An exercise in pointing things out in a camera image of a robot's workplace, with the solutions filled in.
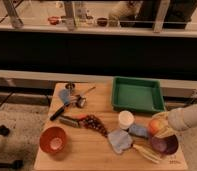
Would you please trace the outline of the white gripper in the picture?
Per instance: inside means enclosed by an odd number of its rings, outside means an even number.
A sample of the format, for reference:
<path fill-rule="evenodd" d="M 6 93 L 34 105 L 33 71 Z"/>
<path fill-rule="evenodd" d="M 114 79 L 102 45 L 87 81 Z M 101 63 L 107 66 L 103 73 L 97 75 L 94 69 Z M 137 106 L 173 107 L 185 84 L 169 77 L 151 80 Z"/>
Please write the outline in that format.
<path fill-rule="evenodd" d="M 197 126 L 197 104 L 185 108 L 176 108 L 169 112 L 159 112 L 152 116 L 163 122 L 163 128 L 155 136 L 166 138 L 175 134 L 175 131 L 184 131 Z"/>

